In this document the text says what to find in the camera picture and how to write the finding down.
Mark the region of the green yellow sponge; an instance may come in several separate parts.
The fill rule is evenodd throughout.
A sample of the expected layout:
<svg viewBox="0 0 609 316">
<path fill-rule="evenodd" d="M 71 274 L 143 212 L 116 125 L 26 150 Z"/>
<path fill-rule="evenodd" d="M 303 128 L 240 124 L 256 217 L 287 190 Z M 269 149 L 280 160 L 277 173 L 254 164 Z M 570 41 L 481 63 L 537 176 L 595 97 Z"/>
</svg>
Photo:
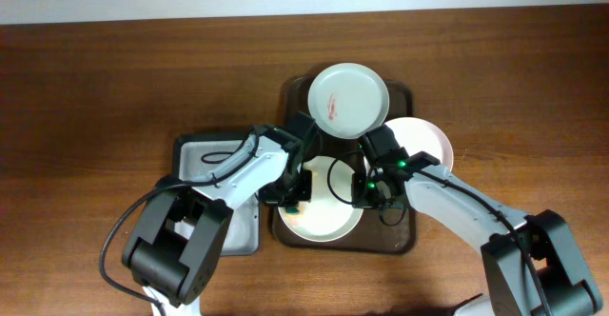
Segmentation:
<svg viewBox="0 0 609 316">
<path fill-rule="evenodd" d="M 288 217 L 297 217 L 301 214 L 301 210 L 298 205 L 291 205 L 283 207 L 285 215 Z"/>
</svg>

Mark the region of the white bowl plate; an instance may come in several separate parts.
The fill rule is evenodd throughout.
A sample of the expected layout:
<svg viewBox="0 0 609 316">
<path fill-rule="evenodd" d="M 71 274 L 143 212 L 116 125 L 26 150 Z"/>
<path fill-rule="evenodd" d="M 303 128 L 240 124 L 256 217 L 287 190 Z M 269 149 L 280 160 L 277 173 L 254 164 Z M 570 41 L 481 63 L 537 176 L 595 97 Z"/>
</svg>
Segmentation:
<svg viewBox="0 0 609 316">
<path fill-rule="evenodd" d="M 298 204 L 301 214 L 279 215 L 287 228 L 296 236 L 317 243 L 330 242 L 344 237 L 360 221 L 363 211 L 334 197 L 327 186 L 327 173 L 334 159 L 318 156 L 305 162 L 304 168 L 312 172 L 312 196 L 309 202 Z"/>
</svg>

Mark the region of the pale green plate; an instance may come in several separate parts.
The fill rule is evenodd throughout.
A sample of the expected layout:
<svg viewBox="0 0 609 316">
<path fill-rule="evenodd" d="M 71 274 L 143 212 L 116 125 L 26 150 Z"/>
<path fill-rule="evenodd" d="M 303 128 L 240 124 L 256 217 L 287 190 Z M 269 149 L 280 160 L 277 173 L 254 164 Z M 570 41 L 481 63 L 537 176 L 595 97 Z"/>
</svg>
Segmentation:
<svg viewBox="0 0 609 316">
<path fill-rule="evenodd" d="M 324 69 L 314 78 L 307 106 L 311 117 L 327 134 L 357 139 L 384 122 L 389 93 L 374 70 L 341 63 Z"/>
</svg>

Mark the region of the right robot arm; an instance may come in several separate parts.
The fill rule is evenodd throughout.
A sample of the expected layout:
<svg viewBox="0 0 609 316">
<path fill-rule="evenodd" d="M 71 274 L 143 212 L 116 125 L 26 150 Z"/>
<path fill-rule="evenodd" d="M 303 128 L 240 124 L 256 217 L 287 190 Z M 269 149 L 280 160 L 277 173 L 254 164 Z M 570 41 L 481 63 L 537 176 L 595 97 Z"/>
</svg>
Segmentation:
<svg viewBox="0 0 609 316">
<path fill-rule="evenodd" d="M 359 202 L 403 205 L 427 215 L 470 245 L 482 259 L 488 291 L 457 315 L 595 315 L 598 285 L 572 229 L 556 212 L 508 207 L 457 178 L 431 154 L 409 154 L 386 125 L 359 138 L 370 165 Z"/>
</svg>

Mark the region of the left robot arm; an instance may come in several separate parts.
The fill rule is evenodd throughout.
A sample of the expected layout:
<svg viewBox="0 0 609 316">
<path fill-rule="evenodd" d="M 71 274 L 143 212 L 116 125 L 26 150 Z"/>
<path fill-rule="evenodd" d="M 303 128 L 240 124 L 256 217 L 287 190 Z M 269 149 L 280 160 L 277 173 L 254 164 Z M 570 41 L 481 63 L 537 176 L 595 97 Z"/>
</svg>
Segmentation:
<svg viewBox="0 0 609 316">
<path fill-rule="evenodd" d="M 221 256 L 234 212 L 253 197 L 287 207 L 311 196 L 303 162 L 317 127 L 300 112 L 284 127 L 258 126 L 212 170 L 189 180 L 169 175 L 139 200 L 143 212 L 122 254 L 136 283 L 171 306 L 192 303 Z"/>
</svg>

